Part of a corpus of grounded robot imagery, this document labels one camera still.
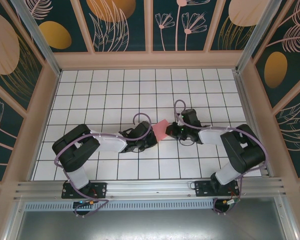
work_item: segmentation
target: enclosure wall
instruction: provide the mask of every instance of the enclosure wall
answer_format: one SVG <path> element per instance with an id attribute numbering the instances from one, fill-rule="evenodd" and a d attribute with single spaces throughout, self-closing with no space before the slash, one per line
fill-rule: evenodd
<path id="1" fill-rule="evenodd" d="M 17 16 L 0 1 L 0 232 L 17 182 L 26 181 L 56 74 Z"/>
<path id="2" fill-rule="evenodd" d="M 282 1 L 242 72 L 242 79 L 269 152 L 300 226 L 300 0 Z"/>
<path id="3" fill-rule="evenodd" d="M 235 67 L 269 0 L 29 2 L 60 67 L 78 70 Z"/>

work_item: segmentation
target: floral wallpaper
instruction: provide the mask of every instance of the floral wallpaper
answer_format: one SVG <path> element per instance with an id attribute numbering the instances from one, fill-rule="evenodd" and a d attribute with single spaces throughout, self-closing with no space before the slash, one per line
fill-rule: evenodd
<path id="1" fill-rule="evenodd" d="M 23 120 L 22 116 L 0 98 L 0 181 L 5 174 Z"/>
<path id="2" fill-rule="evenodd" d="M 274 107 L 300 80 L 300 0 L 295 0 L 255 64 Z"/>
<path id="3" fill-rule="evenodd" d="M 300 178 L 300 93 L 275 116 L 295 172 Z"/>
<path id="4" fill-rule="evenodd" d="M 243 50 L 269 0 L 226 0 L 211 50 Z"/>
<path id="5" fill-rule="evenodd" d="M 261 47 L 261 44 L 263 43 L 265 37 L 268 35 L 269 31 L 271 30 L 272 26 L 274 25 L 275 21 L 277 20 L 279 14 L 281 13 L 283 7 L 285 6 L 285 4 L 287 3 L 287 0 L 282 0 L 279 7 L 278 7 L 278 10 L 275 12 L 275 14 L 273 14 L 273 18 L 268 26 L 268 28 L 266 29 L 265 33 L 263 34 L 262 38 L 260 39 L 258 45 L 256 46 L 255 50 L 253 51 L 252 53 L 252 58 L 255 58 L 258 50 L 260 49 Z"/>
<path id="6" fill-rule="evenodd" d="M 153 51 L 202 51 L 216 1 L 154 0 Z"/>
<path id="7" fill-rule="evenodd" d="M 80 0 L 95 52 L 146 50 L 144 0 Z"/>
<path id="8" fill-rule="evenodd" d="M 18 15 L 11 1 L 8 2 Z M 54 53 L 87 52 L 70 0 L 24 0 L 24 3 Z"/>
<path id="9" fill-rule="evenodd" d="M 42 65 L 0 3 L 0 86 L 28 108 Z"/>

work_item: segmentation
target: robotic arm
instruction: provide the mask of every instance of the robotic arm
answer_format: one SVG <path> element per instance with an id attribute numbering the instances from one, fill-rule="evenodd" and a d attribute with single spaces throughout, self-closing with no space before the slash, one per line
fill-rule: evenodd
<path id="1" fill-rule="evenodd" d="M 138 140 L 124 140 L 124 138 L 137 139 L 143 136 L 145 133 L 147 133 L 149 127 L 149 122 L 143 121 L 134 129 L 129 128 L 125 131 L 120 131 L 115 135 L 109 134 L 108 136 L 107 134 L 104 134 L 105 136 L 100 135 L 98 137 L 86 137 L 78 141 L 79 145 L 73 144 L 63 154 L 61 154 L 59 161 L 73 185 L 83 194 L 88 194 L 90 191 L 90 181 L 85 173 L 83 165 L 89 159 L 89 157 L 95 151 L 128 153 L 133 152 L 135 149 L 143 151 L 147 148 L 151 148 L 157 144 L 157 139 L 152 127 L 144 138 Z M 97 134 L 97 132 L 90 130 L 87 125 L 80 124 L 62 138 L 57 140 L 53 144 L 52 149 L 57 155 L 74 140 L 84 135 L 93 133 Z"/>
<path id="2" fill-rule="evenodd" d="M 222 193 L 228 192 L 228 184 L 235 183 L 240 175 L 266 160 L 263 146 L 246 124 L 237 128 L 201 126 L 194 109 L 183 110 L 178 118 L 182 120 L 173 122 L 166 128 L 167 135 L 177 140 L 190 139 L 197 144 L 214 144 L 225 148 L 229 163 L 211 175 L 209 188 L 214 192 L 212 196 L 224 196 Z M 150 124 L 143 121 L 136 128 L 129 128 L 117 134 L 97 133 L 85 124 L 80 124 L 57 140 L 52 149 L 59 155 L 68 146 L 58 160 L 72 186 L 82 194 L 90 196 L 93 194 L 92 187 L 83 168 L 88 158 L 95 151 L 128 153 L 153 147 L 157 144 L 157 139 Z M 90 134 L 95 135 L 82 139 Z M 78 139 L 81 139 L 77 141 L 79 145 L 73 144 L 69 147 L 70 143 Z"/>
<path id="3" fill-rule="evenodd" d="M 167 135 L 177 140 L 190 139 L 197 144 L 214 144 L 225 148 L 229 163 L 210 177 L 210 185 L 216 194 L 223 186 L 266 160 L 264 151 L 247 135 L 234 130 L 229 131 L 225 127 L 201 126 L 194 109 L 183 110 L 180 116 L 183 123 L 198 129 L 179 120 L 178 123 L 173 122 L 167 127 Z M 237 129 L 257 139 L 247 124 L 242 124 Z"/>

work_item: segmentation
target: grid line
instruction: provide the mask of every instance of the grid line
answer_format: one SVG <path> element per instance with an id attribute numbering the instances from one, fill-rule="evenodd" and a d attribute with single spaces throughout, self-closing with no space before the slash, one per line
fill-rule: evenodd
<path id="1" fill-rule="evenodd" d="M 172 71 L 171 71 L 171 69 L 170 69 L 170 74 L 171 74 L 172 100 L 173 100 L 173 103 L 175 103 L 174 84 L 173 84 Z M 178 153 L 179 178 L 181 179 L 181 167 L 180 167 L 180 156 L 179 156 L 179 146 L 178 146 L 178 141 L 176 142 L 176 151 L 177 151 L 177 153 Z"/>
<path id="2" fill-rule="evenodd" d="M 109 70 L 108 70 L 108 76 L 106 77 L 106 85 L 105 85 L 105 94 L 107 94 L 108 90 L 108 79 L 109 79 Z M 104 97 L 104 109 L 106 109 L 106 96 Z M 105 119 L 105 110 L 103 109 L 103 115 L 102 115 L 102 123 L 101 123 L 101 132 L 104 127 L 104 119 Z M 98 177 L 98 168 L 99 168 L 99 160 L 100 160 L 100 152 L 98 152 L 98 164 L 96 166 L 96 174 L 95 174 L 95 179 Z"/>
<path id="3" fill-rule="evenodd" d="M 234 113 L 240 113 L 240 109 L 242 108 L 240 103 L 238 101 L 235 101 L 235 95 L 227 95 L 225 96 L 224 93 L 227 94 L 238 94 L 238 91 L 236 91 L 235 86 L 233 84 L 224 84 L 222 87 L 221 83 L 223 84 L 225 81 L 234 81 L 233 79 L 229 80 L 220 80 L 219 73 L 217 71 L 217 76 L 218 80 L 210 80 L 209 90 L 212 90 L 213 92 L 209 92 L 209 94 L 221 94 L 222 93 L 222 98 L 223 100 L 218 101 L 216 98 L 211 98 L 209 96 L 208 99 L 208 93 L 207 93 L 207 85 L 206 80 L 203 76 L 202 70 L 197 70 L 195 72 L 191 72 L 191 79 L 189 80 L 189 73 L 187 69 L 180 69 L 176 71 L 172 71 L 171 69 L 166 69 L 164 71 L 157 71 L 156 69 L 152 72 L 149 72 L 149 77 L 147 77 L 147 80 L 141 80 L 141 75 L 143 74 L 140 69 L 134 69 L 135 71 L 132 72 L 126 72 L 125 70 L 119 73 L 117 72 L 111 72 L 112 70 L 107 70 L 102 72 L 102 75 L 98 76 L 98 72 L 92 72 L 89 74 L 89 78 L 91 77 L 91 81 L 86 81 L 84 78 L 80 78 L 80 80 L 85 80 L 85 81 L 80 81 L 80 84 L 78 85 L 79 81 L 79 75 L 81 74 L 79 71 L 73 71 L 73 73 L 67 73 L 67 76 L 70 76 L 71 79 L 75 80 L 74 82 L 69 82 L 67 79 L 64 79 L 65 81 L 59 82 L 58 87 L 57 87 L 57 92 L 54 96 L 53 99 L 53 104 L 52 104 L 52 109 L 60 111 L 60 113 L 63 113 L 63 120 L 65 120 L 65 124 L 62 124 L 63 120 L 58 120 L 56 121 L 55 116 L 59 117 L 58 112 L 54 112 L 53 118 L 52 118 L 52 111 L 49 114 L 48 117 L 48 122 L 46 126 L 46 130 L 44 132 L 44 138 L 42 142 L 42 146 L 39 150 L 39 158 L 37 160 L 37 164 L 35 165 L 36 168 L 34 169 L 34 178 L 36 177 L 36 174 L 38 173 L 37 179 L 41 180 L 43 173 L 41 168 L 49 168 L 50 171 L 52 169 L 53 160 L 52 158 L 53 152 L 47 152 L 48 146 L 54 143 L 54 137 L 57 140 L 59 137 L 57 135 L 65 134 L 69 131 L 69 129 L 75 127 L 77 122 L 81 122 L 83 120 L 84 123 L 88 125 L 90 128 L 90 125 L 92 128 L 91 129 L 97 129 L 99 132 L 109 132 L 112 133 L 110 129 L 113 129 L 113 131 L 117 131 L 117 128 L 119 131 L 124 130 L 125 126 L 127 128 L 130 128 L 131 126 L 131 121 L 128 119 L 130 114 L 134 113 L 140 113 L 141 109 L 143 112 L 146 114 L 149 114 L 151 117 L 151 120 L 153 122 L 160 122 L 163 119 L 167 119 L 168 122 L 173 122 L 176 121 L 175 115 L 173 114 L 174 108 L 173 108 L 173 103 L 177 98 L 181 98 L 186 101 L 188 104 L 188 108 L 193 108 L 197 111 L 197 115 L 199 118 L 199 121 L 201 121 L 201 124 L 212 124 L 212 125 L 217 125 L 222 123 L 227 123 L 227 124 L 236 124 L 236 123 L 241 123 L 240 117 L 232 118 L 233 120 L 236 121 L 230 121 L 230 114 L 232 115 Z M 121 104 L 118 102 L 115 102 L 115 100 L 121 99 Z M 74 101 L 80 101 L 77 104 L 73 105 Z M 224 102 L 224 106 L 214 106 L 218 105 L 215 104 L 219 103 L 220 101 Z M 78 113 L 82 112 L 82 116 L 80 115 L 79 118 L 77 118 L 77 115 L 75 114 L 70 114 L 70 110 L 79 110 Z M 92 112 L 100 112 L 100 114 L 95 114 L 91 116 L 91 114 L 88 114 L 88 111 Z M 143 153 L 138 152 L 135 155 L 126 155 L 126 156 L 121 156 L 118 153 L 115 154 L 106 154 L 106 153 L 95 153 L 96 157 L 91 157 L 88 161 L 96 160 L 97 159 L 97 165 L 93 165 L 93 167 L 96 167 L 96 172 L 95 172 L 95 179 L 99 177 L 100 179 L 111 179 L 111 180 L 118 180 L 121 179 L 123 176 L 122 174 L 125 175 L 125 179 L 129 174 L 126 171 L 129 171 L 136 179 L 143 179 L 143 173 L 144 173 L 144 168 L 140 168 L 140 163 L 147 164 L 151 162 L 151 166 L 153 168 L 152 176 L 155 176 L 158 179 L 166 179 L 166 178 L 177 178 L 177 179 L 186 179 L 183 178 L 183 176 L 189 176 L 190 172 L 187 170 L 188 164 L 186 163 L 186 160 L 184 159 L 189 159 L 191 160 L 190 162 L 195 164 L 197 163 L 198 160 L 198 165 L 193 165 L 190 169 L 191 174 L 195 174 L 197 172 L 197 175 L 199 175 L 198 170 L 196 169 L 192 173 L 192 169 L 196 166 L 199 167 L 200 169 L 200 176 L 202 178 L 209 177 L 206 176 L 207 170 L 205 169 L 205 166 L 211 166 L 213 168 L 216 168 L 217 163 L 214 162 L 211 159 L 218 159 L 218 168 L 221 167 L 221 161 L 225 161 L 226 157 L 224 156 L 223 150 L 219 149 L 216 146 L 211 146 L 215 151 L 213 151 L 210 148 L 207 148 L 207 150 L 211 151 L 212 157 L 206 157 L 209 154 L 203 154 L 202 150 L 199 148 L 198 144 L 196 145 L 196 153 L 192 152 L 191 154 L 183 152 L 182 146 L 179 145 L 179 143 L 175 139 L 163 139 L 162 143 L 158 143 L 156 147 L 157 153 L 154 151 L 148 155 L 147 153 L 144 155 Z M 147 161 L 151 159 L 157 159 L 157 169 L 155 168 L 154 161 Z M 41 166 L 38 164 L 39 161 L 45 162 Z M 174 173 L 169 173 L 170 169 L 173 168 Z M 55 179 L 57 177 L 57 168 L 54 168 L 54 177 Z"/>
<path id="4" fill-rule="evenodd" d="M 123 71 L 123 84 L 122 84 L 122 97 L 121 97 L 121 113 L 120 113 L 120 131 L 121 131 L 121 123 L 122 123 L 122 109 L 124 105 L 124 90 L 125 90 L 125 73 L 126 71 Z M 116 179 L 118 180 L 119 177 L 119 153 L 118 153 L 118 164 L 117 164 L 117 169 L 116 169 Z"/>
<path id="5" fill-rule="evenodd" d="M 74 87 L 73 87 L 72 96 L 71 96 L 71 101 L 70 101 L 70 107 L 71 107 L 72 98 L 73 98 L 74 92 L 75 92 L 75 87 L 76 87 L 76 82 L 77 82 L 78 73 L 79 73 L 79 71 L 76 72 L 75 81 L 74 81 Z M 68 116 L 66 117 L 66 121 L 65 121 L 65 124 L 66 124 L 66 125 L 67 125 L 67 123 L 68 123 L 69 114 L 70 114 L 70 109 L 68 110 Z M 63 131 L 63 135 L 65 135 L 65 134 L 66 134 L 66 126 L 64 126 L 64 131 Z M 53 180 L 56 179 L 56 174 L 57 174 L 57 166 L 56 166 L 55 171 L 54 171 L 54 177 L 53 177 Z"/>

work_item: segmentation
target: gray metal floor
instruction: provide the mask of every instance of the gray metal floor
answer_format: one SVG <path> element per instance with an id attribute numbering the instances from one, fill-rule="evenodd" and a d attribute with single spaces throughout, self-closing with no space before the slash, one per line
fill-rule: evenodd
<path id="1" fill-rule="evenodd" d="M 243 199 L 227 215 L 211 209 L 25 212 L 18 240 L 284 240 L 271 198 Z"/>

